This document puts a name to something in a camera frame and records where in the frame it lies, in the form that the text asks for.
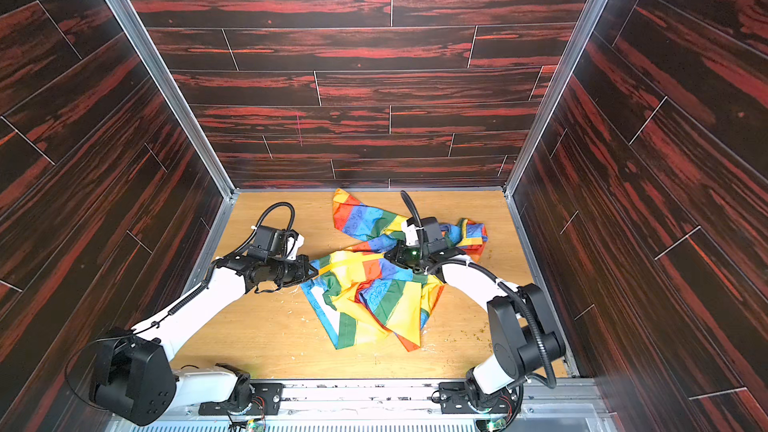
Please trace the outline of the rainbow striped hooded jacket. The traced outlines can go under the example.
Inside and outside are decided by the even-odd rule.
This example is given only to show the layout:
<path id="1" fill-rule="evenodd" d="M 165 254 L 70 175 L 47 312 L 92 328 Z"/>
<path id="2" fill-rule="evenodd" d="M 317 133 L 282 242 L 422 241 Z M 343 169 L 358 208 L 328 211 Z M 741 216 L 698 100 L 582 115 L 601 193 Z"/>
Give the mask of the rainbow striped hooded jacket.
<path id="1" fill-rule="evenodd" d="M 359 242 L 312 261 L 318 276 L 301 285 L 332 345 L 339 350 L 393 334 L 406 350 L 419 349 L 444 283 L 385 258 L 405 237 L 406 218 L 338 189 L 332 219 Z"/>

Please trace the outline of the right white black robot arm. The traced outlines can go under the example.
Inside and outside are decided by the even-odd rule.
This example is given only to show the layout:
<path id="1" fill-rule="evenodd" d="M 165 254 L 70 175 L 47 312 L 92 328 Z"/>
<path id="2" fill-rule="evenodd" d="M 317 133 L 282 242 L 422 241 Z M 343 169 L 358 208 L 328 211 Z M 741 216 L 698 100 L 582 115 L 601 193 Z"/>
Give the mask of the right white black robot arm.
<path id="1" fill-rule="evenodd" d="M 479 265 L 449 244 L 433 217 L 413 216 L 402 231 L 405 238 L 385 254 L 388 261 L 458 289 L 488 314 L 491 356 L 471 368 L 457 390 L 441 387 L 443 398 L 484 413 L 529 380 L 555 388 L 553 362 L 565 356 L 566 345 L 543 290 L 507 282 Z"/>

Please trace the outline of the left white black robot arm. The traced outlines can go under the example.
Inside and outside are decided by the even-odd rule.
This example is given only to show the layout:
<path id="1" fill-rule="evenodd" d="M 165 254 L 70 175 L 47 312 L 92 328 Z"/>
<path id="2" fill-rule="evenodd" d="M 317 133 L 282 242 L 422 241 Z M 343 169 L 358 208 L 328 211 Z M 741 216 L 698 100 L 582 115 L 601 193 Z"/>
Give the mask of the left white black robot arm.
<path id="1" fill-rule="evenodd" d="M 303 243 L 294 230 L 256 226 L 239 248 L 210 264 L 194 289 L 129 329 L 110 330 L 97 341 L 89 400 L 138 426 L 195 404 L 223 413 L 249 411 L 249 373 L 224 363 L 191 369 L 170 363 L 204 325 L 242 296 L 259 292 L 261 283 L 282 289 L 316 277 L 299 251 Z"/>

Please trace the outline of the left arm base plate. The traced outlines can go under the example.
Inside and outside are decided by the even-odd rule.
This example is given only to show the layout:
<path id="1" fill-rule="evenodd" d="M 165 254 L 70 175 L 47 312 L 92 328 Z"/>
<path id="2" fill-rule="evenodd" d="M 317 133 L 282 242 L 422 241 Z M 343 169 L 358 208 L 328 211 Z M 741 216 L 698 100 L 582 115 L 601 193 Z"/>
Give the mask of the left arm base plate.
<path id="1" fill-rule="evenodd" d="M 204 402 L 198 409 L 201 416 L 276 416 L 282 404 L 284 384 L 254 382 L 237 385 L 231 396 L 223 402 Z"/>

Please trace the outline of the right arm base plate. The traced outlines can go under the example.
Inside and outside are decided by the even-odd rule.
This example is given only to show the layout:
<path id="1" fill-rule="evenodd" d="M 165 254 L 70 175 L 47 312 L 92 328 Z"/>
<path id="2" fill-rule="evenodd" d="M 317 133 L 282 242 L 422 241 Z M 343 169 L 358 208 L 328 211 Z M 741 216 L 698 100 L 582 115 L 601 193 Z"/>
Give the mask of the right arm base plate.
<path id="1" fill-rule="evenodd" d="M 523 385 L 503 387 L 490 394 L 468 381 L 440 382 L 430 400 L 439 405 L 443 414 L 505 414 L 520 409 Z"/>

